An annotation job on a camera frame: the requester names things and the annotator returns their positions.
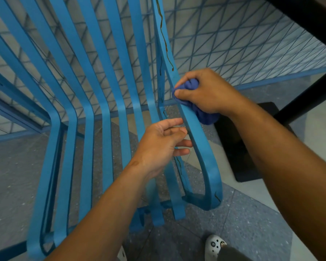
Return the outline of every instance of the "white shoe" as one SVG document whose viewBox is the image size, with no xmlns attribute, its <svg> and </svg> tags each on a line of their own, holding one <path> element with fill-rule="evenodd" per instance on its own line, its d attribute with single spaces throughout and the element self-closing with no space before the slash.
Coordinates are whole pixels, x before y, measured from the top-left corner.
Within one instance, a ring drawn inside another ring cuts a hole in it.
<svg viewBox="0 0 326 261">
<path fill-rule="evenodd" d="M 217 261 L 217 255 L 220 252 L 221 245 L 227 245 L 221 237 L 211 235 L 205 242 L 205 261 Z"/>
<path fill-rule="evenodd" d="M 117 255 L 117 260 L 119 261 L 127 261 L 127 256 L 125 255 L 123 246 L 121 246 L 118 255 Z"/>
</svg>

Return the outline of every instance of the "blue metal chair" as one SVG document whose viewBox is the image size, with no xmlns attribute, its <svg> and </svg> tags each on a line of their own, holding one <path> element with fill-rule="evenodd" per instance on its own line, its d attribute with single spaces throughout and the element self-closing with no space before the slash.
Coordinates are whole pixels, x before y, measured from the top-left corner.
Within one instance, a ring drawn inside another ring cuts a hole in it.
<svg viewBox="0 0 326 261">
<path fill-rule="evenodd" d="M 126 107 L 124 105 L 123 96 L 115 75 L 108 50 L 105 46 L 101 30 L 94 13 L 90 0 L 77 0 L 81 8 L 82 14 L 86 21 L 92 41 L 98 53 L 100 62 L 106 73 L 108 82 L 113 92 L 119 116 L 119 127 L 121 136 L 122 162 L 125 167 L 131 159 L 131 150 L 129 144 L 129 131 L 126 116 Z M 126 41 L 120 20 L 116 0 L 103 0 L 107 11 L 109 23 L 113 33 L 113 37 L 117 46 L 119 59 L 127 81 L 133 110 L 135 115 L 135 123 L 137 126 L 139 140 L 144 134 L 145 126 L 139 101 L 138 92 L 135 85 L 132 66 L 128 51 L 126 49 Z M 53 55 L 56 63 L 65 75 L 70 87 L 79 99 L 85 112 L 85 134 L 84 134 L 84 152 L 82 164 L 82 179 L 79 203 L 79 221 L 91 209 L 92 202 L 92 175 L 93 175 L 93 144 L 94 144 L 94 113 L 90 101 L 85 94 L 78 78 L 76 77 L 72 67 L 66 59 L 57 39 L 48 25 L 46 18 L 41 12 L 36 0 L 20 0 L 26 9 L 30 19 L 36 26 L 39 34 L 43 38 L 49 51 Z M 92 87 L 92 90 L 100 104 L 102 113 L 102 161 L 103 161 L 103 191 L 105 191 L 113 182 L 113 162 L 112 162 L 112 146 L 111 146 L 111 121 L 110 109 L 104 92 L 100 87 L 96 73 L 91 65 L 85 48 L 73 24 L 69 11 L 63 0 L 50 0 L 54 8 L 56 16 L 59 18 L 65 34 L 74 50 L 76 57 Z M 139 0 L 128 0 L 133 32 L 135 37 L 136 48 L 142 73 L 144 91 L 147 98 L 148 109 L 152 123 L 165 119 L 164 112 L 164 84 L 165 74 L 168 78 L 170 86 L 179 80 L 176 65 L 168 41 L 165 17 L 163 12 L 162 0 L 152 0 L 152 9 L 155 21 L 155 43 L 156 43 L 156 66 L 157 66 L 157 83 L 158 83 L 158 103 L 156 105 L 154 93 L 152 90 L 152 80 L 149 71 L 149 62 L 146 51 L 146 42 L 143 29 L 143 21 Z M 11 34 L 15 37 L 21 48 L 28 55 L 31 62 L 35 65 L 43 79 L 52 89 L 56 98 L 64 106 L 69 117 L 68 128 L 63 126 L 61 119 L 55 107 L 45 96 L 38 84 L 27 72 L 15 54 L 10 50 L 4 40 L 0 37 L 0 55 L 9 64 L 12 70 L 30 89 L 32 94 L 42 104 L 44 110 L 38 109 L 38 112 L 44 119 L 48 120 L 52 129 L 49 136 L 46 156 L 43 163 L 40 183 L 35 199 L 35 207 L 30 223 L 28 237 L 26 242 L 14 245 L 0 251 L 0 260 L 8 260 L 24 251 L 28 251 L 29 257 L 32 259 L 43 259 L 56 246 L 60 245 L 65 237 L 72 231 L 69 227 L 69 210 L 72 187 L 72 174 L 74 169 L 74 154 L 77 135 L 77 115 L 73 105 L 62 90 L 61 86 L 53 76 L 51 70 L 45 64 L 43 58 L 39 54 L 34 43 L 31 41 L 24 28 L 21 26 L 11 8 L 5 0 L 0 0 L 0 17 L 8 27 Z M 12 98 L 17 98 L 18 93 L 10 90 Z M 34 110 L 36 106 L 26 104 L 27 108 Z M 170 200 L 160 202 L 156 181 L 151 180 L 146 187 L 146 195 L 148 198 L 148 206 L 138 208 L 132 219 L 130 230 L 137 231 L 143 228 L 144 215 L 151 214 L 152 222 L 155 226 L 163 225 L 162 211 L 171 208 L 175 219 L 185 217 L 185 205 L 187 203 L 196 205 L 203 210 L 211 210 L 220 205 L 222 201 L 222 183 L 216 160 L 207 141 L 206 136 L 200 126 L 200 123 L 189 108 L 179 105 L 179 111 L 188 129 L 189 136 L 194 144 L 194 148 L 199 159 L 204 183 L 205 194 L 193 193 L 184 163 L 180 157 L 176 157 L 175 163 L 178 168 L 179 176 L 185 195 L 182 196 L 179 190 L 178 181 L 176 179 L 173 164 L 170 162 L 164 170 Z M 59 180 L 59 191 L 56 197 L 57 182 L 59 174 L 59 165 L 61 161 L 61 149 L 64 131 L 67 130 L 65 155 L 62 163 L 61 177 Z M 53 209 L 56 200 L 56 215 L 54 217 L 54 226 L 52 230 Z M 50 250 L 45 250 L 45 243 L 53 243 Z"/>
</svg>

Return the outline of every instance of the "blue cloth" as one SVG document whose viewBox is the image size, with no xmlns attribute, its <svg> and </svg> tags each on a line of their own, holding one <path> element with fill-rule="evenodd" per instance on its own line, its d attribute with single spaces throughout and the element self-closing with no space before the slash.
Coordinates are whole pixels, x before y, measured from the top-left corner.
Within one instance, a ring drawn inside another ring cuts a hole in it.
<svg viewBox="0 0 326 261">
<path fill-rule="evenodd" d="M 203 112 L 201 109 L 199 109 L 197 107 L 197 105 L 191 103 L 188 100 L 180 100 L 178 98 L 175 97 L 175 91 L 178 89 L 187 89 L 187 90 L 195 90 L 196 88 L 198 88 L 199 85 L 199 81 L 195 78 L 192 78 L 190 80 L 188 80 L 187 82 L 181 84 L 180 86 L 173 88 L 172 90 L 172 95 L 173 98 L 180 104 L 186 105 L 188 107 L 190 107 L 196 114 L 198 120 L 204 124 L 204 125 L 211 125 L 213 123 L 215 123 L 219 117 L 220 114 L 219 113 L 206 113 Z"/>
</svg>

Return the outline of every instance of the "left hand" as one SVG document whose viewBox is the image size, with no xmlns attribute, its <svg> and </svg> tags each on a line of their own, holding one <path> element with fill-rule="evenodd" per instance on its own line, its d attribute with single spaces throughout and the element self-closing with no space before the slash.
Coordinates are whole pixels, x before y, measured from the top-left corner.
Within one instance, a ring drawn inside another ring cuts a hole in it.
<svg viewBox="0 0 326 261">
<path fill-rule="evenodd" d="M 188 148 L 176 149 L 177 146 L 192 147 L 185 127 L 174 127 L 183 123 L 182 118 L 166 119 L 146 128 L 132 160 L 128 166 L 140 165 L 148 179 L 156 177 L 174 156 L 190 153 Z"/>
</svg>

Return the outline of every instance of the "wire grid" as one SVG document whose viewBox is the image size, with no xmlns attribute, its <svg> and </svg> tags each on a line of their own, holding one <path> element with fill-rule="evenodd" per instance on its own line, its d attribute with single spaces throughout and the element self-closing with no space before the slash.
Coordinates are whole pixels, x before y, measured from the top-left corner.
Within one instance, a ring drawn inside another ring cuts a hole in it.
<svg viewBox="0 0 326 261">
<path fill-rule="evenodd" d="M 117 110 L 116 102 L 77 0 L 64 1 L 67 4 L 78 34 L 108 100 L 110 110 L 115 111 Z M 151 1 L 140 1 L 152 87 L 155 99 L 157 99 L 154 25 Z M 83 118 L 85 114 L 79 100 L 69 87 L 67 80 L 55 63 L 53 56 L 25 9 L 19 0 L 7 0 L 7 2 L 66 92 L 76 109 L 78 117 Z M 100 114 L 99 104 L 66 39 L 64 30 L 59 24 L 49 0 L 37 0 L 37 2 L 90 99 L 94 113 Z M 132 104 L 128 87 L 103 1 L 91 0 L 91 2 L 103 34 L 104 42 L 109 51 L 126 107 L 130 108 Z M 117 0 L 117 3 L 140 103 L 146 104 L 128 2 L 127 0 Z M 163 0 L 163 4 L 170 44 L 180 75 L 189 70 L 209 67 L 235 86 L 326 66 L 326 46 L 265 0 Z M 55 105 L 62 121 L 67 121 L 68 117 L 64 108 L 55 98 L 53 91 L 31 64 L 25 52 L 22 51 L 20 45 L 10 34 L 1 19 L 0 34 L 46 93 L 53 105 Z M 0 73 L 20 91 L 39 104 L 1 57 Z M 166 82 L 165 99 L 169 100 L 171 98 L 170 87 L 168 82 Z M 0 92 L 0 99 L 26 114 L 40 125 L 47 125 L 43 120 L 17 104 L 3 92 Z M 0 119 L 0 134 L 24 130 L 24 128 L 10 121 L 3 121 L 4 119 Z"/>
</svg>

